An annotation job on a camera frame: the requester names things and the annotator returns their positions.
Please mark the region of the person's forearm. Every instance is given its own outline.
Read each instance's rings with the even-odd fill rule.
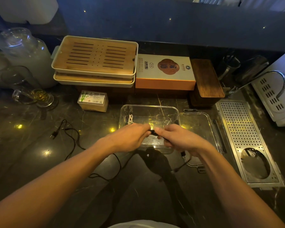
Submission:
[[[234,227],[285,227],[214,147],[199,152],[199,158]]]
[[[99,140],[12,193],[0,202],[0,228],[47,223],[77,186],[113,152],[110,144]]]

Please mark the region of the left hand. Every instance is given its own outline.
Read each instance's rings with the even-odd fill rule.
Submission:
[[[140,147],[142,141],[151,134],[149,124],[132,123],[101,138],[104,143],[111,143],[113,152],[130,152]]]

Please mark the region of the perforated metal grate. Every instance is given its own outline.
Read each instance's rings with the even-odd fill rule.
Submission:
[[[221,112],[225,119],[224,126],[229,132],[229,141],[233,144],[234,154],[237,155],[239,168],[243,170],[243,174],[248,183],[274,183],[279,182],[276,173],[272,167],[266,149],[263,145],[263,139],[259,134],[254,121],[251,118],[249,110],[242,101],[220,101]],[[248,156],[258,157],[258,154],[247,153],[247,148],[252,148],[259,151],[265,160],[264,167],[268,168],[268,175],[265,177],[256,177],[258,174],[253,174],[245,169],[243,159]]]

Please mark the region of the right hand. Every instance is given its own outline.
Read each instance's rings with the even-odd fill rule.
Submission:
[[[199,151],[214,148],[207,140],[176,124],[167,125],[164,129],[156,127],[154,130],[159,139],[169,140],[164,141],[166,147],[173,147],[180,152],[187,150],[193,156],[197,156]]]

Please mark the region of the brown wooden box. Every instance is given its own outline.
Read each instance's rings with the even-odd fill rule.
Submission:
[[[225,97],[212,63],[208,59],[191,59],[196,85],[189,98],[193,107],[212,107]]]

